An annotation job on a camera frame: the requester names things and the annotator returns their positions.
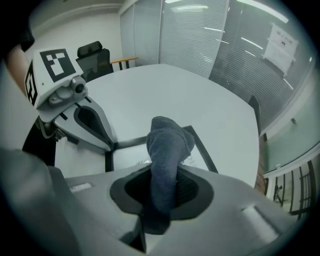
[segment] white robot part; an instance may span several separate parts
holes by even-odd
[[[56,97],[57,103],[61,103],[59,100],[61,93],[56,96],[51,95],[57,90],[60,91],[59,88],[65,87],[69,88],[69,93],[62,93],[64,96],[61,100],[65,101],[68,94],[68,98],[71,98],[73,94],[76,94],[76,88],[70,86],[75,77],[79,77],[77,84],[83,91],[85,81],[80,77],[82,74],[82,69],[76,60],[69,58],[66,49],[35,50],[25,78],[27,98],[36,109],[48,98],[53,104],[54,97]]]
[[[63,136],[92,150],[113,150],[111,128],[101,107],[88,96],[82,69],[66,49],[41,49],[33,53],[25,77],[25,91],[39,113],[45,138]]]

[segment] table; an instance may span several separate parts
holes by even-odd
[[[104,110],[116,142],[144,137],[153,117],[168,117],[181,127],[193,127],[220,174],[254,187],[259,162],[255,112],[224,87],[184,69],[155,64],[99,77],[87,88]],[[66,140],[57,143],[55,158],[58,168],[79,175],[105,170],[104,155]]]

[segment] black office chair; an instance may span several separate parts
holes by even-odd
[[[256,125],[258,126],[258,134],[260,136],[261,133],[261,108],[260,108],[260,103],[258,99],[252,95],[250,98],[248,104],[253,108],[254,114],[255,114],[255,119],[256,119]]]
[[[77,56],[76,61],[83,71],[82,77],[86,82],[114,72],[110,64],[110,51],[103,48],[99,41],[79,47]]]

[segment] white wall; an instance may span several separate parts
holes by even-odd
[[[108,6],[116,13],[122,3],[123,0],[43,0],[31,13],[30,26],[32,29],[37,28],[58,15],[88,6]]]
[[[26,52],[32,59],[35,49],[67,48],[70,57],[77,58],[79,47],[100,41],[102,46],[110,51],[110,59],[122,58],[120,16],[105,10],[91,10],[73,15],[55,23],[47,32],[35,36],[33,46]],[[113,65],[114,71],[119,65]]]
[[[132,6],[138,0],[124,0],[121,8],[118,11],[118,14],[123,14],[130,6]]]

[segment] white paper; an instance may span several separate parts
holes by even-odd
[[[146,144],[119,149],[113,153],[113,168],[115,171],[145,163],[151,163]],[[182,164],[209,171],[197,146],[194,146],[191,155]]]
[[[276,65],[286,76],[292,61],[295,60],[297,46],[298,41],[277,25],[272,24],[263,58]]]

